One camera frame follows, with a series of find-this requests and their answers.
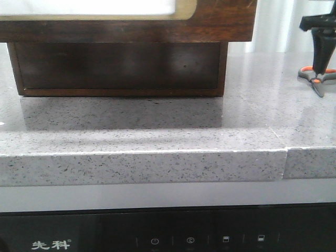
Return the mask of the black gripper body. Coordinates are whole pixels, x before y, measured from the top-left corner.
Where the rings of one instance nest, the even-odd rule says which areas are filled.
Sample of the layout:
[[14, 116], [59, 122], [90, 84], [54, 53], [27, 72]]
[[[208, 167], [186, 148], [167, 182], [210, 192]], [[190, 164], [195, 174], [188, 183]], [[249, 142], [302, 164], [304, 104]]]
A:
[[299, 28], [304, 32], [313, 28], [335, 29], [335, 1], [328, 14], [303, 16]]

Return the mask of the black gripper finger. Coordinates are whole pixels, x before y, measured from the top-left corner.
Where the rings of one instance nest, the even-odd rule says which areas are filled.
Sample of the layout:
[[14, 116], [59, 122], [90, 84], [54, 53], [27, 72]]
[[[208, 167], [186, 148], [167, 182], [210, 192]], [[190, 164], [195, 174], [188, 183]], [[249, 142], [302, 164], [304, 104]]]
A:
[[313, 28], [311, 33], [314, 46], [313, 70], [316, 74], [325, 74], [335, 50], [335, 29]]

